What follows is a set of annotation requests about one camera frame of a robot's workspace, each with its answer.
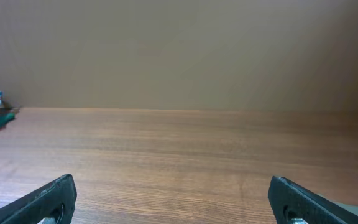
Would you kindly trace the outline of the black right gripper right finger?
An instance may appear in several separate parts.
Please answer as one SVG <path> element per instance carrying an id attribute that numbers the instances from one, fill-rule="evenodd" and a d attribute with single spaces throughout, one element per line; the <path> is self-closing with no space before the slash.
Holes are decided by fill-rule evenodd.
<path id="1" fill-rule="evenodd" d="M 285 177 L 272 177 L 268 200 L 279 224 L 358 224 L 358 206 L 333 202 Z"/>

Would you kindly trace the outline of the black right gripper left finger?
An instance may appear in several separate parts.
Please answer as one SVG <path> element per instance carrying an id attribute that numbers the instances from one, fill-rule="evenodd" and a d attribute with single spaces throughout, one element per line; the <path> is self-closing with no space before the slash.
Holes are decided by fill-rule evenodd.
<path id="1" fill-rule="evenodd" d="M 70 224 L 77 192 L 71 174 L 65 174 L 0 208 L 0 224 Z"/>

